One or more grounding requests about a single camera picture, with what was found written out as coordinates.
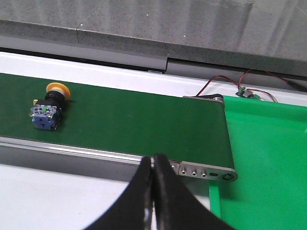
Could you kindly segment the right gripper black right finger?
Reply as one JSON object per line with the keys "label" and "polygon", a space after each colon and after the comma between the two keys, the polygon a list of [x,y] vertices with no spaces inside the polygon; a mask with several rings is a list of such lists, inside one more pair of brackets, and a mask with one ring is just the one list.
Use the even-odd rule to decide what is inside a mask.
{"label": "right gripper black right finger", "polygon": [[181,182],[164,154],[154,156],[153,192],[159,230],[232,230]]}

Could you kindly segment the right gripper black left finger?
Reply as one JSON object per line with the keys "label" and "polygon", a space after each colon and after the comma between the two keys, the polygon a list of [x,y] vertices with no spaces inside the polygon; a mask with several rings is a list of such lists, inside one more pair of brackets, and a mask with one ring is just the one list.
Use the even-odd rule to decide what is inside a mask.
{"label": "right gripper black left finger", "polygon": [[151,158],[143,157],[132,180],[114,202],[87,230],[150,230],[152,224]]}

